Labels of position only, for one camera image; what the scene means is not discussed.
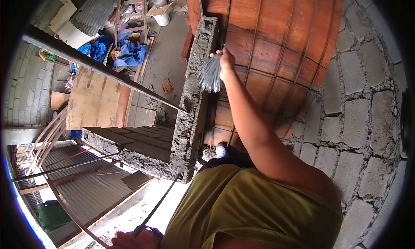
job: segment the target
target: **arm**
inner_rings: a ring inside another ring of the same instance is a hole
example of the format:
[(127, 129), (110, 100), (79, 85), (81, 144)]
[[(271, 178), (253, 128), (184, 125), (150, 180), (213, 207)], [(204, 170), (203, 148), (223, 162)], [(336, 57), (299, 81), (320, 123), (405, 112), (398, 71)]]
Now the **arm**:
[(236, 74), (235, 57), (226, 49), (216, 53), (222, 53), (220, 78), (235, 128), (258, 171), (282, 183), (309, 189), (339, 207), (337, 190), (327, 175), (296, 157), (273, 132)]

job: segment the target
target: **white shoe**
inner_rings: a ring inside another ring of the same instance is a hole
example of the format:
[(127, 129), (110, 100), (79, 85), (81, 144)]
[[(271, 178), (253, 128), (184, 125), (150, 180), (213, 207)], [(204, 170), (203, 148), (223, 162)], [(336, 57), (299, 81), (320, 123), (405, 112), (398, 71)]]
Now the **white shoe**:
[(216, 146), (216, 158), (226, 157), (227, 154), (226, 143), (218, 143)]

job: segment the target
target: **blue tarp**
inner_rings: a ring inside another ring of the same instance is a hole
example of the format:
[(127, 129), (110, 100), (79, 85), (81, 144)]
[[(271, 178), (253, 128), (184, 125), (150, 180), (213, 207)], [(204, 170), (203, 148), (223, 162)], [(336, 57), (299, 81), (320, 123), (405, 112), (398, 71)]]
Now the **blue tarp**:
[(112, 37), (104, 35), (99, 36), (91, 46), (92, 59), (102, 63), (107, 53), (107, 49), (113, 41)]
[(137, 66), (142, 64), (146, 54), (146, 45), (135, 46), (135, 43), (125, 39), (124, 44), (122, 47), (120, 47), (120, 54), (114, 61), (114, 67), (118, 68), (121, 66)]
[[(86, 55), (90, 54), (92, 59), (102, 63), (107, 53), (107, 49), (112, 43), (113, 39), (111, 37), (102, 35), (97, 37), (92, 45), (89, 43), (84, 44), (78, 48), (78, 51)], [(76, 67), (73, 63), (71, 69), (72, 73), (76, 73)]]

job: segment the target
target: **green cloth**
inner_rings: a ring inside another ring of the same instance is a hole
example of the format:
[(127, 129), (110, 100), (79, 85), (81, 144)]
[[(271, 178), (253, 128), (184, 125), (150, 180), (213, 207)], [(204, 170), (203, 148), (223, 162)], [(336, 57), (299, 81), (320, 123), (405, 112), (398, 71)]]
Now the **green cloth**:
[(315, 193), (226, 164), (196, 175), (160, 248), (210, 249), (218, 232), (276, 248), (332, 248), (342, 221), (341, 208)]

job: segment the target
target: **wrist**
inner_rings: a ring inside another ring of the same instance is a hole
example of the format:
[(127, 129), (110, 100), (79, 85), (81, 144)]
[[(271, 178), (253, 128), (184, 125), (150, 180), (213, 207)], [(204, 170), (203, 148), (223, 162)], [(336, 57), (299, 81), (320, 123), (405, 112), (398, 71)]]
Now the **wrist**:
[(235, 69), (221, 69), (220, 71), (220, 79), (226, 84), (229, 80), (238, 77), (236, 74)]

